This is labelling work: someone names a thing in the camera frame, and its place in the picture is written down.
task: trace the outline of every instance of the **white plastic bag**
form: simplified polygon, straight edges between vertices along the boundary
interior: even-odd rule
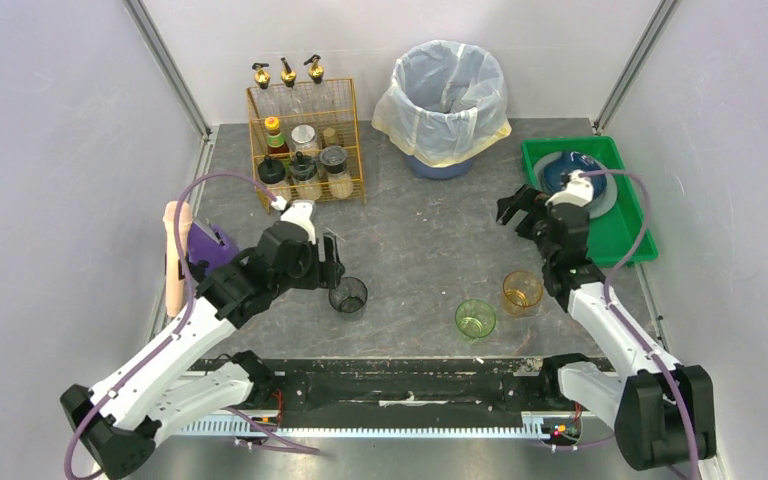
[[[510,135],[499,62],[475,45],[433,40],[396,60],[372,126],[430,167],[461,163]]]

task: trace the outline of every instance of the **gold wire rack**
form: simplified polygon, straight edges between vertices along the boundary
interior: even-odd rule
[[[314,99],[317,95],[321,94],[320,90],[322,88],[326,88],[326,91],[330,94],[331,100],[328,103],[333,102],[332,110],[315,108],[316,101]],[[311,187],[318,186],[322,193],[316,202],[359,198],[366,205],[366,188],[363,180],[363,159],[360,151],[360,138],[358,136],[357,102],[355,101],[355,84],[353,79],[337,78],[324,80],[321,85],[315,85],[313,82],[296,82],[292,89],[278,84],[270,86],[268,92],[261,90],[260,87],[249,87],[246,89],[246,96],[248,97],[249,108],[252,172],[255,175],[257,174],[258,165],[263,162],[264,156],[268,154],[266,143],[267,131],[264,125],[266,118],[277,117],[281,121],[281,132],[284,134],[285,142],[289,146],[291,153],[284,154],[283,156],[273,154],[273,157],[277,160],[283,160],[285,164],[289,162],[290,155],[296,151],[291,135],[295,127],[310,125],[315,129],[318,144],[315,145],[315,148],[304,151],[306,155],[314,158],[318,157],[319,152],[328,146],[325,145],[324,133],[327,128],[331,127],[337,134],[336,144],[341,145],[348,153],[347,171],[351,176],[351,184],[353,185],[351,194],[347,196],[345,195],[345,190],[342,190],[341,198],[335,197],[329,188],[330,184],[324,171],[320,172],[320,175],[317,177],[318,182],[314,185],[300,186],[290,184],[288,187],[284,187],[285,190],[283,191],[289,191],[293,199],[298,199],[301,198],[301,189],[310,191]],[[293,96],[300,100],[302,113],[293,115],[282,114],[284,110],[282,110],[281,106],[286,105]],[[260,191],[257,191],[257,195],[260,197],[260,203],[263,204],[263,208],[268,212],[270,209],[268,197]]]

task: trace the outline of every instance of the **white wall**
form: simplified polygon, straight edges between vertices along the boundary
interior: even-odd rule
[[[768,2],[682,2],[607,133],[652,190],[656,293],[731,478],[768,478]]]
[[[198,148],[122,2],[0,2],[0,480],[63,478],[60,394],[145,340]]]
[[[145,0],[211,124],[245,122],[251,65],[280,82],[286,56],[323,57],[327,78],[354,77],[370,119],[396,58],[433,39],[473,43],[499,60],[508,116],[591,117],[602,108],[657,0]]]

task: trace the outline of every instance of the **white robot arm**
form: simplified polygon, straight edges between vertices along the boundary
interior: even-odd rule
[[[543,258],[543,283],[561,308],[590,333],[616,370],[599,371],[581,354],[544,359],[543,395],[569,399],[614,429],[628,464],[637,470],[686,461],[687,437],[673,398],[669,374],[687,407],[699,458],[716,453],[713,386],[700,366],[684,366],[655,342],[605,288],[605,276],[587,256],[590,217],[584,206],[593,189],[574,171],[564,190],[548,196],[524,185],[500,199],[497,222],[523,210],[517,234],[534,241]]]
[[[323,235],[321,261],[312,214],[312,202],[294,202],[263,232],[256,247],[197,279],[189,316],[181,312],[131,360],[91,388],[73,385],[63,393],[60,403],[73,430],[97,411],[80,440],[108,478],[126,477],[170,435],[205,415],[268,400],[272,373],[252,352],[238,353],[215,372],[169,388],[211,347],[287,290],[339,284],[345,268],[336,240]],[[126,375],[132,376],[120,386]]]

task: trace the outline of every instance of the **spice jar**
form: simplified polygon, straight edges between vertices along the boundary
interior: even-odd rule
[[[316,129],[310,125],[299,125],[290,133],[296,152],[315,152],[319,150],[319,138],[316,136]]]
[[[328,174],[328,190],[334,198],[349,198],[354,191],[348,160],[349,152],[339,145],[327,147],[319,154],[319,161]]]
[[[287,183],[284,164],[272,158],[271,155],[263,157],[263,161],[257,166],[257,176],[266,185],[266,189],[275,196],[284,197],[284,200],[293,198],[290,184]]]
[[[290,174],[293,176],[299,198],[316,201],[322,197],[322,187],[319,185],[313,158],[302,152],[296,152],[296,157],[290,164]]]

